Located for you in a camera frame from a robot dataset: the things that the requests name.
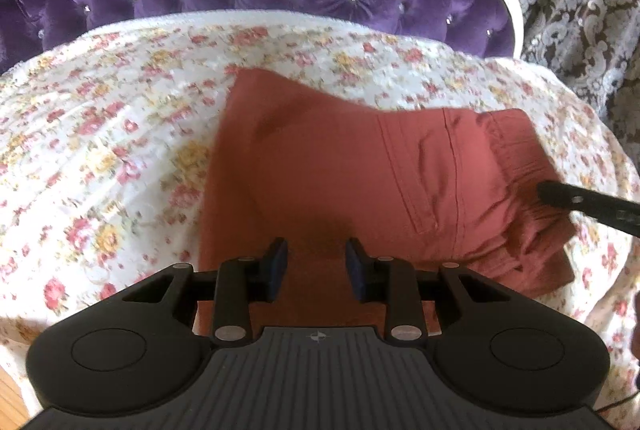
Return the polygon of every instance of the ribbed rubber surface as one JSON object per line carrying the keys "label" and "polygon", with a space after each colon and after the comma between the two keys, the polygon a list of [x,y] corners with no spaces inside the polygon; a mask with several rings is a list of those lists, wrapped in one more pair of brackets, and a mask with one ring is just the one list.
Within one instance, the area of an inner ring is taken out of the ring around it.
{"label": "ribbed rubber surface", "polygon": [[255,344],[219,350],[190,389],[149,412],[91,419],[49,409],[24,428],[610,430],[611,427],[586,407],[544,419],[516,418],[478,408],[450,391],[421,352],[388,346],[371,328],[319,331],[267,328]]}

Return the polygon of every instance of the black robotic gripper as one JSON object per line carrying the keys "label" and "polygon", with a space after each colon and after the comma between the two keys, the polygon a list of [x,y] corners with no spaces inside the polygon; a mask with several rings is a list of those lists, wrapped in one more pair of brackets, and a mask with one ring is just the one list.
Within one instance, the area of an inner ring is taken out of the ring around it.
{"label": "black robotic gripper", "polygon": [[[586,326],[457,264],[415,270],[346,244],[374,328],[263,328],[287,268],[263,257],[217,271],[176,263],[45,330],[27,356],[44,411],[28,430],[610,429],[591,406],[609,370]],[[192,328],[214,301],[212,330]],[[429,335],[422,302],[441,333]]]}

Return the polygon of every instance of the bed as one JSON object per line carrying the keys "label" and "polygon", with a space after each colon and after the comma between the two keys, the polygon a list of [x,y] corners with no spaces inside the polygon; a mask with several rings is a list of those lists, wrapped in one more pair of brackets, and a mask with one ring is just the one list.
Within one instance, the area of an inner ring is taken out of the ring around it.
{"label": "bed", "polygon": [[[517,61],[522,42],[518,0],[0,0],[0,350],[30,414],[24,355],[44,327],[196,262],[207,143],[238,66],[390,110],[524,108],[564,180],[640,201],[615,137],[551,73]],[[574,222],[576,280],[539,300],[609,346],[602,406],[638,372],[639,253]],[[607,418],[628,430],[638,413],[629,403]]]}

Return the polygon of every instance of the metal screw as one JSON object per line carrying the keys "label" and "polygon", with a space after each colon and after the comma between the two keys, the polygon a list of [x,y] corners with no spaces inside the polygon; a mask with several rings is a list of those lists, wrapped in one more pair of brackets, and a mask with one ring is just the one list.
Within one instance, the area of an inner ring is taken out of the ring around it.
{"label": "metal screw", "polygon": [[246,336],[246,331],[237,325],[225,325],[217,329],[214,336],[223,342],[237,342]]}
{"label": "metal screw", "polygon": [[401,342],[412,342],[422,336],[422,331],[412,325],[398,325],[391,329],[391,336]]}

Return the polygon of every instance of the mattress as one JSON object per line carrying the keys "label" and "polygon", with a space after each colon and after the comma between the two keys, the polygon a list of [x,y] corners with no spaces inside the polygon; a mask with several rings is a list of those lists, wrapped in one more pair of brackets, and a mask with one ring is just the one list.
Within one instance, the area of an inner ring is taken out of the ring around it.
{"label": "mattress", "polygon": [[[590,106],[524,61],[284,12],[96,29],[0,77],[0,363],[31,415],[40,407],[24,359],[44,328],[172,263],[197,263],[209,147],[244,66],[380,110],[520,108],[562,180],[640,202],[638,172]],[[538,300],[607,344],[598,407],[634,391],[640,246],[579,213],[572,220],[575,281]],[[630,430],[640,401],[606,417]]]}

